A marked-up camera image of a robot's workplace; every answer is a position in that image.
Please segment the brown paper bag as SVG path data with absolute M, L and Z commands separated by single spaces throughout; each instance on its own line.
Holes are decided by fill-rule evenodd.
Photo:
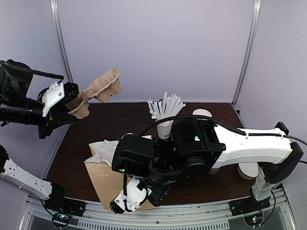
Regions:
M 112 212 L 110 202 L 123 190 L 124 174 L 112 170 L 112 160 L 118 143 L 118 140 L 110 141 L 106 139 L 90 143 L 89 148 L 92 157 L 84 161 L 95 192 L 104 209 L 108 212 Z M 133 177 L 128 176 L 127 183 Z M 146 200 L 139 209 L 150 210 L 155 209 L 155 207 Z

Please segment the cardboard cup carrier tray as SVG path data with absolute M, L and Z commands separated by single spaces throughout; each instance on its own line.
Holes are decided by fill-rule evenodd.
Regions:
M 66 104 L 69 114 L 77 119 L 83 119 L 90 113 L 88 107 L 91 99 L 94 98 L 105 104 L 111 96 L 120 94 L 122 92 L 120 76 L 120 68 L 116 67 L 98 77 L 87 89 L 80 91 L 76 99 Z

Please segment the white paper coffee cup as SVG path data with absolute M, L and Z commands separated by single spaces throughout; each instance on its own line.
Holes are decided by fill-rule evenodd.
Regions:
M 209 171 L 208 171 L 208 174 L 216 174 L 217 173 L 217 169 L 210 169 Z

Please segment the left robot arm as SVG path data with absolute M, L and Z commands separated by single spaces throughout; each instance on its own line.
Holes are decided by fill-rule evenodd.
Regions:
M 55 80 L 44 88 L 35 100 L 26 96 L 34 75 Z M 12 59 L 2 60 L 0 62 L 1 127 L 9 123 L 37 126 L 38 137 L 45 139 L 53 130 L 74 123 L 76 117 L 69 113 L 66 105 L 77 98 L 79 87 L 76 83 L 64 83 L 63 79 L 62 75 L 34 70 Z M 69 209 L 69 202 L 64 198 L 64 189 L 61 185 L 40 180 L 20 168 L 9 157 L 4 147 L 0 148 L 0 176 L 41 200 L 49 202 L 59 213 Z

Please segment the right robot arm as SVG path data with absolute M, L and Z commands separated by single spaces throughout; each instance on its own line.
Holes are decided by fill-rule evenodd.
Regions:
M 272 188 L 303 156 L 302 140 L 284 123 L 273 129 L 242 129 L 204 115 L 173 116 L 170 140 L 126 134 L 117 144 L 112 170 L 123 175 L 122 191 L 110 202 L 114 213 L 133 212 L 148 201 L 161 205 L 170 185 L 221 167 L 256 163 L 259 172 L 246 200 L 249 211 L 265 207 Z

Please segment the paper cup holding straws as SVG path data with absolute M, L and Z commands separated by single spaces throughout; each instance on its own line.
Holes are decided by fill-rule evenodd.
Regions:
M 157 125 L 157 133 L 160 139 L 168 139 L 170 136 L 173 120 L 166 121 Z

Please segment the bundle of wrapped straws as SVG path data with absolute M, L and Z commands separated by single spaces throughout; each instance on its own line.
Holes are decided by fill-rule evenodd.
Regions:
M 167 92 L 159 101 L 147 101 L 149 113 L 152 119 L 161 120 L 167 117 L 177 116 L 178 113 L 186 106 L 180 96 L 171 94 L 168 96 Z

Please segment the stack of white paper cups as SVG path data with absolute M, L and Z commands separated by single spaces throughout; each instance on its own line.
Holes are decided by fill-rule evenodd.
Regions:
M 202 108 L 195 109 L 195 110 L 192 112 L 192 114 L 193 114 L 193 115 L 204 115 L 204 116 L 207 116 L 207 117 L 212 117 L 211 112 L 209 112 L 209 111 L 206 110 L 206 109 L 202 109 Z

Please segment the white scalloped bowl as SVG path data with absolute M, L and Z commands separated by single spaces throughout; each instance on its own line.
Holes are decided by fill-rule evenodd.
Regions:
M 253 180 L 258 176 L 259 166 L 257 163 L 240 163 L 237 171 L 239 175 L 246 180 Z

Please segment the aluminium front rail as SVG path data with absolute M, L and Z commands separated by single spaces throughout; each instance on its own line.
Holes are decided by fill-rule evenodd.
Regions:
M 131 214 L 113 214 L 88 201 L 83 216 L 72 217 L 68 230 L 296 230 L 283 188 L 274 190 L 270 207 L 237 216 L 229 201 L 169 205 Z

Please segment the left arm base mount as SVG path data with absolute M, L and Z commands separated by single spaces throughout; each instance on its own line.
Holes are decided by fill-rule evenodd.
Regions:
M 73 216 L 82 217 L 86 203 L 79 200 L 64 198 L 62 201 L 40 200 L 45 211 L 51 216 L 52 224 L 64 228 L 70 224 Z

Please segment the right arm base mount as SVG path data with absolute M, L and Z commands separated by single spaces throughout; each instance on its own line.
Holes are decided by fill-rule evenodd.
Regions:
M 265 219 L 263 210 L 271 206 L 269 199 L 256 202 L 253 198 L 247 197 L 229 202 L 232 216 L 242 215 L 245 223 L 250 227 L 260 227 L 268 218 Z

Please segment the left metal wall post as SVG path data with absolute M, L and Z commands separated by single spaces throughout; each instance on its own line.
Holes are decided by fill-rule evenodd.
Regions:
M 56 33 L 57 33 L 60 56 L 61 56 L 64 71 L 65 71 L 65 75 L 66 75 L 67 81 L 74 83 L 74 80 L 73 80 L 73 77 L 72 77 L 72 74 L 71 74 L 71 69 L 70 69 L 70 65 L 69 65 L 67 52 L 66 52 L 63 32 L 62 32 L 62 28 L 61 28 L 58 1 L 57 0 L 50 0 L 50 6 L 51 6 L 51 12 L 52 12 L 53 21 L 54 21 L 54 24 L 55 24 Z

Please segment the metal wall post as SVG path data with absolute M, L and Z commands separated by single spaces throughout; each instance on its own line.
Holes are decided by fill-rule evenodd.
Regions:
M 259 19 L 260 19 L 260 11 L 261 11 L 261 0 L 254 0 L 246 50 L 245 50 L 245 54 L 243 58 L 241 71 L 239 74 L 237 87 L 236 87 L 235 94 L 232 100 L 233 107 L 237 107 L 238 99 L 243 89 L 244 80 L 245 80 L 245 77 L 248 71 L 248 67 L 249 67 L 249 63 L 250 63 L 250 59 L 252 55 L 252 49 L 253 49 L 256 35 L 257 35 Z
M 74 83 L 74 80 L 73 80 L 73 77 L 72 77 L 72 74 L 71 74 L 71 69 L 70 69 L 70 65 L 69 65 L 67 52 L 66 52 L 63 32 L 62 32 L 62 28 L 61 28 L 58 1 L 57 0 L 50 0 L 50 6 L 51 6 L 51 12 L 52 12 L 53 21 L 54 21 L 54 24 L 55 24 L 56 33 L 57 33 L 60 56 L 61 56 L 64 71 L 65 71 L 65 75 L 66 75 L 67 81 Z

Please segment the right metal wall post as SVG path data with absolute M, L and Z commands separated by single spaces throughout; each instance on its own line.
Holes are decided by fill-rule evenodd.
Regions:
M 252 49 L 253 49 L 256 35 L 257 35 L 259 19 L 260 19 L 260 11 L 261 11 L 261 0 L 254 0 L 246 50 L 245 50 L 245 54 L 243 58 L 241 71 L 239 74 L 237 87 L 236 87 L 235 94 L 232 100 L 233 107 L 237 107 L 238 99 L 243 89 L 244 80 L 245 80 L 245 77 L 248 71 L 248 67 L 249 67 L 249 63 L 250 63 L 250 59 L 252 55 Z

